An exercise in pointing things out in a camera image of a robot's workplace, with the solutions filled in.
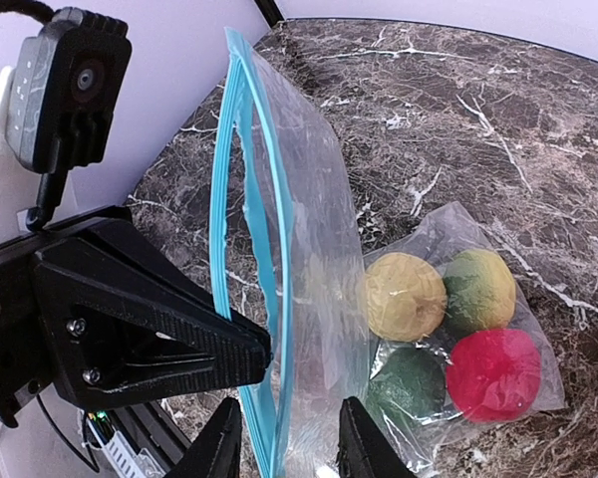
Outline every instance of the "red ball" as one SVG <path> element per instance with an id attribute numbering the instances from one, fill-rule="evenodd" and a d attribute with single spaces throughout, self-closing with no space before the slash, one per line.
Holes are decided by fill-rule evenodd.
<path id="1" fill-rule="evenodd" d="M 538 395 L 540 352 L 527 332 L 476 332 L 456 344 L 450 360 L 448 393 L 469 421 L 515 420 Z"/>

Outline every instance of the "black bracket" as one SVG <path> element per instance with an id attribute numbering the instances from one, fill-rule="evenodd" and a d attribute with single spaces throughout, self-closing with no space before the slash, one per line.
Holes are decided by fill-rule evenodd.
<path id="1" fill-rule="evenodd" d="M 0 248 L 0 419 L 52 380 L 90 410 L 259 382 L 270 336 L 191 283 L 118 208 Z"/>
<path id="2" fill-rule="evenodd" d="M 416 478 L 356 397 L 341 407 L 337 461 L 341 478 Z"/>
<path id="3" fill-rule="evenodd" d="M 241 410 L 224 398 L 177 465 L 164 478 L 239 478 Z"/>

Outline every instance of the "cable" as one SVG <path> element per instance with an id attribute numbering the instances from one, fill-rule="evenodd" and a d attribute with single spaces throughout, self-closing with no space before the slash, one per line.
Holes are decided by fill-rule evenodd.
<path id="1" fill-rule="evenodd" d="M 266 19 L 268 25 L 272 28 L 277 23 L 283 22 L 284 18 L 279 10 L 279 7 L 275 3 L 275 0 L 255 0 L 255 3 L 259 7 L 259 11 Z"/>
<path id="2" fill-rule="evenodd" d="M 115 432 L 107 418 L 102 419 L 93 413 L 89 413 L 89 423 L 105 445 L 113 439 Z"/>
<path id="3" fill-rule="evenodd" d="M 53 8 L 36 0 L 0 0 L 0 13 L 19 13 L 46 25 L 55 15 Z"/>
<path id="4" fill-rule="evenodd" d="M 95 473 L 100 473 L 100 465 L 98 465 L 98 462 L 96 461 L 96 457 L 93 456 L 93 450 L 91 449 L 91 446 L 87 445 L 87 452 L 89 453 L 89 458 L 91 458 L 91 461 L 89 461 L 89 460 L 87 460 L 87 458 L 82 453 L 80 453 L 78 451 L 78 449 L 75 446 L 73 446 L 73 444 L 64 435 L 64 433 L 62 433 L 62 431 L 60 430 L 60 428 L 58 428 L 58 425 L 56 424 L 56 422 L 54 421 L 54 419 L 49 414 L 49 410 L 47 410 L 47 407 L 44 405 L 44 403 L 43 403 L 42 398 L 40 397 L 40 395 L 37 395 L 36 399 L 38 400 L 38 405 L 40 405 L 40 409 L 42 410 L 42 414 L 47 418 L 47 421 L 51 425 L 51 428 L 54 429 L 54 431 L 58 434 L 58 436 L 64 442 L 64 444 L 67 445 L 67 447 L 78 458 L 80 458 L 80 460 L 85 465 L 87 465 L 92 471 L 94 471 Z M 82 415 L 82 441 L 83 441 L 83 443 L 87 443 L 87 414 L 86 413 L 83 413 L 83 415 Z"/>
<path id="5" fill-rule="evenodd" d="M 102 432 L 102 430 L 100 430 L 96 422 L 91 419 L 89 421 L 91 423 L 91 426 L 93 427 L 92 432 L 96 435 L 96 441 L 98 441 L 99 439 L 103 443 L 106 443 L 108 440 L 105 438 L 104 433 Z"/>

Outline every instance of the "black cable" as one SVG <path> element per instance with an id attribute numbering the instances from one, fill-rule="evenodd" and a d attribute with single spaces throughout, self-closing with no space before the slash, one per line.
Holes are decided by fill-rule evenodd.
<path id="1" fill-rule="evenodd" d="M 56 422 L 54 421 L 54 419 L 49 414 L 49 410 L 47 410 L 47 407 L 42 402 L 42 398 L 40 397 L 40 395 L 37 395 L 36 399 L 38 400 L 38 405 L 40 405 L 40 409 L 42 410 L 42 414 L 47 418 L 47 421 L 51 425 L 51 428 L 54 429 L 54 431 L 58 434 L 58 436 L 64 442 L 64 444 L 67 445 L 67 447 L 69 447 L 69 449 L 78 458 L 80 458 L 80 460 L 85 465 L 87 465 L 92 471 L 94 471 L 95 473 L 100 473 L 100 465 L 98 465 L 98 462 L 96 461 L 96 457 L 93 456 L 93 450 L 91 449 L 91 446 L 87 445 L 87 452 L 89 453 L 89 458 L 91 458 L 91 461 L 89 461 L 89 460 L 87 460 L 87 458 L 82 453 L 80 453 L 78 451 L 78 449 L 75 446 L 73 446 L 73 444 L 64 435 L 64 433 L 62 433 L 62 431 L 60 430 L 60 428 L 58 428 L 58 425 L 56 424 Z M 82 441 L 83 441 L 83 443 L 87 442 L 87 414 L 86 413 L 84 413 L 82 415 Z"/>
<path id="2" fill-rule="evenodd" d="M 277 23 L 283 22 L 284 18 L 279 10 L 279 7 L 275 3 L 275 0 L 255 0 L 259 11 L 266 19 L 266 22 L 270 28 L 274 27 Z"/>
<path id="3" fill-rule="evenodd" d="M 49 5 L 37 0 L 0 0 L 0 13 L 19 13 L 46 25 L 51 22 L 55 11 Z"/>
<path id="4" fill-rule="evenodd" d="M 96 435 L 96 441 L 98 441 L 98 438 L 100 438 L 100 440 L 103 443 L 107 443 L 109 441 L 109 439 L 105 436 L 104 432 L 100 429 L 100 426 L 93 420 L 91 420 L 91 424 L 93 425 L 92 431 Z"/>

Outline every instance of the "green ball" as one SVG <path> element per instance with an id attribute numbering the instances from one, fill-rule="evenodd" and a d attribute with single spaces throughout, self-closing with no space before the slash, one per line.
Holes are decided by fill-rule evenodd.
<path id="1" fill-rule="evenodd" d="M 400 348 L 370 380 L 366 407 L 383 430 L 386 419 L 411 429 L 441 412 L 445 400 L 446 378 L 437 360 L 425 350 Z"/>

